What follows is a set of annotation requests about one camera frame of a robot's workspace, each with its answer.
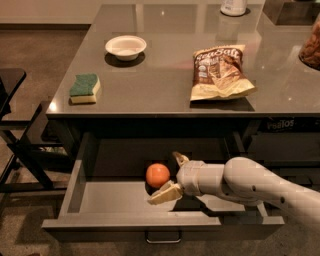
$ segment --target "green sponge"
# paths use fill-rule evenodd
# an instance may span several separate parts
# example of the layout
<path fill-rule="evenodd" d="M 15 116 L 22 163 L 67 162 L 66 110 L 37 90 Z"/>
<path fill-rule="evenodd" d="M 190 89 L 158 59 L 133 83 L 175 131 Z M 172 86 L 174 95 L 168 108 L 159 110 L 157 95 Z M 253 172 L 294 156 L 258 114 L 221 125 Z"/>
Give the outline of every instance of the green sponge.
<path fill-rule="evenodd" d="M 93 95 L 93 87 L 98 81 L 96 74 L 76 75 L 76 81 L 70 89 L 70 96 Z"/>
<path fill-rule="evenodd" d="M 72 103 L 96 102 L 96 93 L 100 88 L 99 77 L 96 74 L 76 75 L 76 81 L 69 91 Z"/>

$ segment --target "chair leg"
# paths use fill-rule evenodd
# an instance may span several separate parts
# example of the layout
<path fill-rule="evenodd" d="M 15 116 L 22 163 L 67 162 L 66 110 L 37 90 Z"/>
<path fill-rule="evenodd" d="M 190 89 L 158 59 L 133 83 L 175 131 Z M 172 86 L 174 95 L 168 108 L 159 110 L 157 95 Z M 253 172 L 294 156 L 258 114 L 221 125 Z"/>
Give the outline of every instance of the chair leg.
<path fill-rule="evenodd" d="M 15 154 L 15 156 L 19 158 L 23 165 L 33 174 L 33 176 L 42 184 L 44 188 L 53 188 L 53 182 L 44 172 L 42 167 L 33 158 L 29 157 L 26 150 L 15 144 L 9 144 L 8 147 Z"/>
<path fill-rule="evenodd" d="M 12 155 L 0 176 L 0 185 L 6 183 L 12 169 L 18 170 L 20 164 L 17 162 L 17 156 Z"/>

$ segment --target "gray floor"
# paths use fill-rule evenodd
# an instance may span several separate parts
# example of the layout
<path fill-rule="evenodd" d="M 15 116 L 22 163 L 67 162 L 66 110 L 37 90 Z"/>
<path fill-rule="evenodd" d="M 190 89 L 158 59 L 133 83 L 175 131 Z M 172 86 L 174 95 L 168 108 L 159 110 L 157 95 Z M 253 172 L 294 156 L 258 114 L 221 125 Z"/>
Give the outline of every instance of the gray floor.
<path fill-rule="evenodd" d="M 30 119 L 42 100 L 50 100 L 73 59 L 85 31 L 0 30 L 0 67 L 21 67 L 28 76 L 11 102 L 5 119 Z M 0 140 L 0 171 L 11 153 Z M 50 173 L 55 180 L 69 175 Z M 25 168 L 14 179 L 32 181 Z M 60 243 L 41 229 L 43 219 L 55 218 L 63 192 L 0 195 L 0 252 L 4 256 L 42 255 L 320 255 L 319 234 L 288 219 L 262 241 L 182 241 L 176 245 L 141 242 Z"/>

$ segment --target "snack bag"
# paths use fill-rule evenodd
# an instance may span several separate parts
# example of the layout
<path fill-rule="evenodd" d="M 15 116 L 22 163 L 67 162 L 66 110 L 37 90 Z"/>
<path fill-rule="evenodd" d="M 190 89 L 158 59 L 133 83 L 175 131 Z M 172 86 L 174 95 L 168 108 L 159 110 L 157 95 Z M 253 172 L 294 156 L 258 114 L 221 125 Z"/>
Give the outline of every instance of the snack bag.
<path fill-rule="evenodd" d="M 244 45 L 226 45 L 195 52 L 190 100 L 228 100 L 256 91 L 242 73 L 244 48 Z"/>

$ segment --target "wall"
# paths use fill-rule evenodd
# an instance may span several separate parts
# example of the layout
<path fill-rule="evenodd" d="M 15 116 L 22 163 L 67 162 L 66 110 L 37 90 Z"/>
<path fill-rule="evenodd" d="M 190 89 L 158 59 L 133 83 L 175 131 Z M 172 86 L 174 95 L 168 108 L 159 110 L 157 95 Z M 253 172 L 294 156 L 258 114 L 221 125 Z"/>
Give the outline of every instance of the wall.
<path fill-rule="evenodd" d="M 91 24 L 101 4 L 220 4 L 222 0 L 0 0 L 0 24 Z M 264 3 L 264 0 L 248 0 Z"/>

